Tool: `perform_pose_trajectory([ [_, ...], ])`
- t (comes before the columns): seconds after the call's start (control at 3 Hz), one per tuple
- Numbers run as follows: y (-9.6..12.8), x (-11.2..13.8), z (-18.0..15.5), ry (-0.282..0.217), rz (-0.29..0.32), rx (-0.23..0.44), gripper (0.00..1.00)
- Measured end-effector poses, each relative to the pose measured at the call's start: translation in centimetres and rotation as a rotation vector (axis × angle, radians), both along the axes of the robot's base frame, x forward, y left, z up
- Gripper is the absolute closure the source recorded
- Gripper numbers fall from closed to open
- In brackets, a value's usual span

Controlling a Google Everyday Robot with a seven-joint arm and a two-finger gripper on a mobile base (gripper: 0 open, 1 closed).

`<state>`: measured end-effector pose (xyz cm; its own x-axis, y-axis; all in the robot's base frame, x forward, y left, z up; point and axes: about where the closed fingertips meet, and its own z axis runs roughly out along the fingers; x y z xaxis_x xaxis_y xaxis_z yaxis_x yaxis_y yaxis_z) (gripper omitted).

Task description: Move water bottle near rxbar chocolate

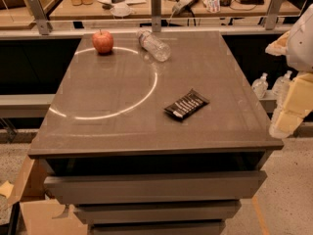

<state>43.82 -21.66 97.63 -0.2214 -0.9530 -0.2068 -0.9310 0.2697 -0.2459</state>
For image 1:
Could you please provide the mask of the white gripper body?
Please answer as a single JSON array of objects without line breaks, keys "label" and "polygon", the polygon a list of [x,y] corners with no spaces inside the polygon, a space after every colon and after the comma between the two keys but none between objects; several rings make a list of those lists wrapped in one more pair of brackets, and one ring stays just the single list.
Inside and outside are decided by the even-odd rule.
[{"label": "white gripper body", "polygon": [[270,43],[266,48],[265,52],[273,56],[282,56],[286,55],[287,52],[287,42],[289,39],[290,33],[287,31],[281,35],[277,40]]}]

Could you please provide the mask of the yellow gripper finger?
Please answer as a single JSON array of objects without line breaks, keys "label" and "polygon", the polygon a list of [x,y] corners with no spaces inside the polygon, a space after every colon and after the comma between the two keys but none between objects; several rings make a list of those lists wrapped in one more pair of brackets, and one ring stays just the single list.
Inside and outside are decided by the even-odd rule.
[{"label": "yellow gripper finger", "polygon": [[283,109],[300,118],[313,111],[313,73],[301,72],[291,81]]},{"label": "yellow gripper finger", "polygon": [[274,138],[287,138],[301,125],[303,119],[298,115],[284,111],[275,112],[269,128],[269,134]]}]

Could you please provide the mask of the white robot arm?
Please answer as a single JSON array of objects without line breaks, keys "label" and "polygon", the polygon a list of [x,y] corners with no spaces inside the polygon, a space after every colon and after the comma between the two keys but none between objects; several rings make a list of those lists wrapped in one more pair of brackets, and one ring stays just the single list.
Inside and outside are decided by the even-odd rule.
[{"label": "white robot arm", "polygon": [[273,138],[287,138],[313,111],[313,4],[265,52],[284,55],[288,66],[297,70],[297,76],[282,86],[269,128]]}]

